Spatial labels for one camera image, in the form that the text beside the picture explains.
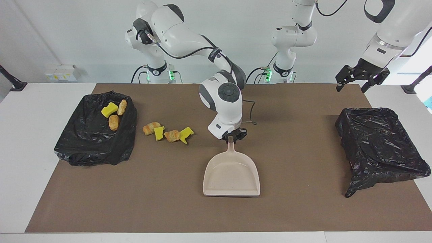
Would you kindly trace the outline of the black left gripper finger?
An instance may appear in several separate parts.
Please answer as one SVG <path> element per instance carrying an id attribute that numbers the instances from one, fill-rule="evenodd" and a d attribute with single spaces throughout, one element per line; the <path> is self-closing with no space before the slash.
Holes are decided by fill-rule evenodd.
<path id="1" fill-rule="evenodd" d="M 339 71 L 339 73 L 335 76 L 335 79 L 336 79 L 336 82 L 337 82 L 336 90 L 338 92 L 340 92 L 346 84 L 355 81 L 353 73 L 354 73 L 354 68 L 350 67 L 349 65 L 345 65 Z"/>
<path id="2" fill-rule="evenodd" d="M 385 68 L 383 71 L 376 75 L 372 75 L 366 71 L 361 74 L 361 78 L 365 78 L 366 83 L 361 87 L 361 92 L 365 93 L 369 88 L 374 85 L 381 85 L 384 80 L 389 76 L 389 69 Z"/>

